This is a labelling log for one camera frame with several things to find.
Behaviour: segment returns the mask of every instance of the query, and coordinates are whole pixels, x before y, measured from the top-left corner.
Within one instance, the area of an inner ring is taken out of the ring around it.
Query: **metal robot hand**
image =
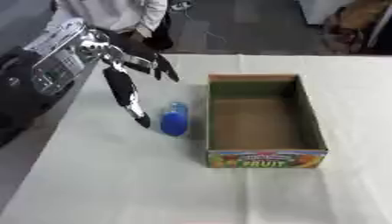
[[[154,73],[157,80],[165,73],[172,80],[179,81],[177,73],[162,55],[153,52],[142,43],[130,42],[112,31],[92,32],[97,40],[81,42],[81,49],[109,65],[103,72],[118,104],[129,111],[138,123],[149,128],[151,120],[139,105],[136,85],[124,66],[146,74]]]

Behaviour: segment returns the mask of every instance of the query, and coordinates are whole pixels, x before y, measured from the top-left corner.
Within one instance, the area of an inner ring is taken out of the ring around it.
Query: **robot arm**
[[[179,81],[172,65],[141,43],[130,43],[112,31],[90,29],[73,18],[0,58],[0,145],[7,141],[2,137],[28,127],[45,113],[88,64],[98,60],[108,64],[103,73],[118,104],[148,128],[150,118],[125,67],[155,74],[158,80],[165,73]]]

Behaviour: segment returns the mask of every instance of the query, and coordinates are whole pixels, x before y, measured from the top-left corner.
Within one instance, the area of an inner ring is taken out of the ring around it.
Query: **person's arm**
[[[55,0],[55,8],[51,21],[46,25],[45,30],[48,31],[62,23],[66,22],[68,19],[73,18],[74,15],[69,9],[67,0]]]
[[[150,38],[162,22],[167,11],[167,0],[145,0],[145,10],[136,30],[145,38]]]

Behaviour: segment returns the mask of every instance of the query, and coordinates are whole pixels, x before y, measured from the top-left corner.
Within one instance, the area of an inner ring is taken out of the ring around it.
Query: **white cabinet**
[[[340,6],[349,4],[354,0],[296,0],[309,25],[322,25],[326,18],[333,14]]]

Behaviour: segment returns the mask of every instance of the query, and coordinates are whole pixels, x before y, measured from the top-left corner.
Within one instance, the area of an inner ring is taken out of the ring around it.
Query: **cardboard box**
[[[327,153],[296,75],[210,75],[209,167],[317,167]]]

